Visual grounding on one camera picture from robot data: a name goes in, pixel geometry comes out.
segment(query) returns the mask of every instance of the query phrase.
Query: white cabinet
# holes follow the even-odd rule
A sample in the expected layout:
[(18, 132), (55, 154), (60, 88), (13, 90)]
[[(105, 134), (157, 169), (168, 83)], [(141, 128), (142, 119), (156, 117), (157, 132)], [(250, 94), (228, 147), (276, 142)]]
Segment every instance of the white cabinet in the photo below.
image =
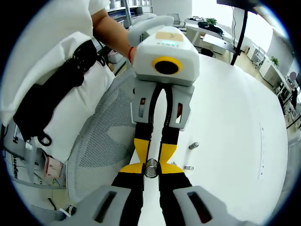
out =
[(267, 72), (269, 70), (269, 68), (271, 67), (271, 61), (268, 57), (265, 58), (263, 64), (261, 65), (260, 69), (259, 69), (259, 73), (263, 76), (263, 78), (267, 79), (266, 76)]
[(259, 69), (259, 73), (262, 75), (265, 81), (267, 81), (273, 87), (276, 87), (282, 81), (281, 78), (283, 78), (281, 72), (274, 65), (272, 65), (271, 60), (267, 56), (265, 56), (265, 60)]
[(255, 45), (252, 45), (250, 47), (250, 50), (247, 54), (247, 57), (251, 60), (251, 61), (255, 61), (255, 55), (257, 54), (258, 52), (258, 48), (255, 46)]

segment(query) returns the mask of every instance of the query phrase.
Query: person's arm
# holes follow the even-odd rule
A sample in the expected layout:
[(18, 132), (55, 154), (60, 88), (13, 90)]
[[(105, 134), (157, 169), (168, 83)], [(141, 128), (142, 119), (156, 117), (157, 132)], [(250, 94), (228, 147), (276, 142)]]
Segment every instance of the person's arm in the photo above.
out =
[[(128, 57), (131, 48), (128, 43), (128, 31), (118, 22), (109, 17), (105, 9), (98, 11), (92, 16), (93, 35), (106, 46)], [(131, 51), (131, 60), (133, 61), (135, 48)]]

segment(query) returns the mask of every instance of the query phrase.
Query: white tabletop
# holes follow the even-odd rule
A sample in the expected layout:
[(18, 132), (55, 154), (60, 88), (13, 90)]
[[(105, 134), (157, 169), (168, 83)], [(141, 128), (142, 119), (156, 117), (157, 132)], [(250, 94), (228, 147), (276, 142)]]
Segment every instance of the white tabletop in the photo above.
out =
[(204, 38), (203, 38), (203, 41), (205, 42), (208, 42), (210, 44), (214, 44), (218, 47), (221, 47), (231, 53), (236, 53), (235, 52), (235, 49), (233, 48), (233, 45), (232, 43), (226, 41), (226, 40), (223, 40), (223, 39), (219, 39), (217, 37), (214, 37), (210, 34), (205, 34)]
[(287, 84), (284, 75), (279, 71), (278, 68), (276, 68), (276, 66), (272, 62), (271, 62), (271, 65), (274, 68), (274, 70), (276, 71), (276, 73), (278, 74), (279, 78), (283, 82), (283, 84), (286, 87), (286, 89), (291, 93), (292, 92), (292, 88)]
[[(187, 172), (239, 220), (263, 223), (282, 190), (287, 164), (287, 134), (278, 99), (240, 68), (200, 55), (200, 77), (190, 103), (191, 115), (169, 162)], [(149, 158), (158, 159), (166, 114), (165, 94), (157, 101)], [(199, 142), (193, 151), (188, 146)], [(136, 152), (131, 163), (138, 162)], [(139, 225), (164, 226), (158, 178), (145, 178)]]
[[(200, 28), (198, 26), (198, 22), (197, 21), (196, 21), (196, 23), (193, 23), (191, 20), (185, 20), (185, 22), (186, 22), (185, 26), (189, 27), (192, 30), (195, 30), (195, 31), (206, 31), (208, 34), (212, 34), (212, 33), (215, 34), (215, 35), (217, 34), (217, 33), (213, 32), (213, 31), (206, 30), (204, 28)], [(223, 31), (223, 37), (224, 37), (225, 40), (227, 40), (227, 41), (232, 40), (232, 36), (228, 32), (226, 32), (224, 29), (222, 29), (221, 27), (219, 27), (217, 25), (216, 25), (216, 27), (220, 28)]]

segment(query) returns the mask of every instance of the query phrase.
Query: black bag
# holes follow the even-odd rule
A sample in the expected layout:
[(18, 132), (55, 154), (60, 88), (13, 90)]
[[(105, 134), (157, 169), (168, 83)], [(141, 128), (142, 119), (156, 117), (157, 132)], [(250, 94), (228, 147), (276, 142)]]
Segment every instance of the black bag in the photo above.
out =
[(212, 31), (214, 33), (217, 33), (220, 36), (222, 36), (222, 34), (223, 34), (223, 31), (221, 28), (215, 27), (211, 24), (208, 24), (207, 22), (198, 22), (198, 27)]

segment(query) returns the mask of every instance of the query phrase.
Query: red bracelet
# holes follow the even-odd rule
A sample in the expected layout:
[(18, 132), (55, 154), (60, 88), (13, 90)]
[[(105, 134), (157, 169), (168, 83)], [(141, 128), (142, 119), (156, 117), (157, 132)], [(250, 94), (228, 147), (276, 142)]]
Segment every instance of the red bracelet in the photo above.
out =
[(128, 60), (129, 60), (130, 62), (132, 62), (132, 59), (131, 59), (131, 52), (132, 52), (133, 48), (134, 48), (134, 47), (131, 47), (131, 48), (130, 48), (130, 50), (129, 50), (129, 52), (128, 52), (128, 56), (127, 56), (127, 57), (128, 57)]

